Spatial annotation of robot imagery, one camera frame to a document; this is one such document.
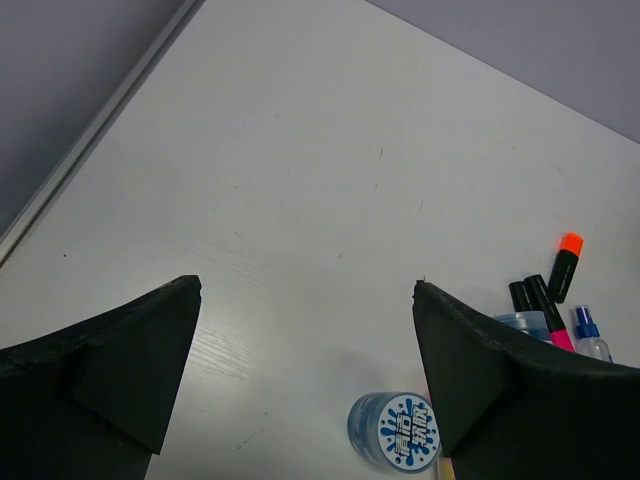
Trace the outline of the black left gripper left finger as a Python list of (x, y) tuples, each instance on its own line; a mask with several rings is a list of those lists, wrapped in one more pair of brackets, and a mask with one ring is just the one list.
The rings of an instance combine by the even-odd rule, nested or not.
[(144, 478), (168, 430), (201, 288), (183, 275), (2, 349), (2, 478)]

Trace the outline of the blue cap highlighter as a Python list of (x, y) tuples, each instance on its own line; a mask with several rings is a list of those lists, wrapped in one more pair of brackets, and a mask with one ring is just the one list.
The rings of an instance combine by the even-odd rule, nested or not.
[(537, 340), (550, 343), (551, 335), (545, 315), (538, 309), (525, 283), (523, 281), (510, 283), (509, 293), (514, 312), (496, 315), (495, 319)]

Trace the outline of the clear blue spray bottle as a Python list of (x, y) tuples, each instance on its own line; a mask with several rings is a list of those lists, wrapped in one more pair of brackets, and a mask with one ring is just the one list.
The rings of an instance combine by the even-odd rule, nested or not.
[(590, 309), (586, 305), (574, 308), (576, 352), (594, 359), (612, 363), (613, 359), (608, 344), (601, 338)]

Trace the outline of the orange cap highlighter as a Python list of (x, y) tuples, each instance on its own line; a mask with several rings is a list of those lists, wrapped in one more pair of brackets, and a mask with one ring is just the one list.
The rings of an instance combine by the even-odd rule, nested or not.
[(567, 297), (583, 245), (584, 239), (574, 232), (566, 233), (560, 242), (548, 279), (549, 295), (557, 304)]

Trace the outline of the blue round putty jar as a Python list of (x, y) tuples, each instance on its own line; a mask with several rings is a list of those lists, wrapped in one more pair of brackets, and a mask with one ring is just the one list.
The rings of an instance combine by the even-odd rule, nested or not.
[(420, 474), (436, 463), (441, 440), (431, 403), (411, 392), (360, 397), (347, 417), (353, 449), (379, 470)]

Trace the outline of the pink cap highlighter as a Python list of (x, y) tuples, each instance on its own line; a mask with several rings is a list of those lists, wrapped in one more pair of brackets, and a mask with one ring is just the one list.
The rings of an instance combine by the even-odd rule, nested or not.
[(552, 344), (563, 350), (575, 352), (575, 348), (567, 332), (566, 325), (556, 307), (555, 302), (550, 296), (544, 278), (540, 274), (535, 274), (526, 277), (524, 279), (524, 283), (528, 292), (533, 297), (533, 300), (544, 313)]

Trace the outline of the pink cap clear tube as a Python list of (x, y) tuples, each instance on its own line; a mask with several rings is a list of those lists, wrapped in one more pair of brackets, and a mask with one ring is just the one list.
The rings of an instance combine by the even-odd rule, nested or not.
[(455, 472), (450, 458), (439, 457), (437, 463), (437, 479), (438, 480), (455, 480)]

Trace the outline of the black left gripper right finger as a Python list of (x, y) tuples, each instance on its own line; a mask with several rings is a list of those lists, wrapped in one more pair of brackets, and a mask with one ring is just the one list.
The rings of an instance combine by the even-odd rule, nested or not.
[(413, 299), (456, 478), (638, 478), (638, 369), (539, 341), (425, 281)]

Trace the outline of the aluminium table edge rail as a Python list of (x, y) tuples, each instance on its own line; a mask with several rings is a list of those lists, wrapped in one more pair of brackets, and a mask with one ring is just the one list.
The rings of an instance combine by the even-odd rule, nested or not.
[(1, 260), (201, 8), (199, 1), (1, 4)]

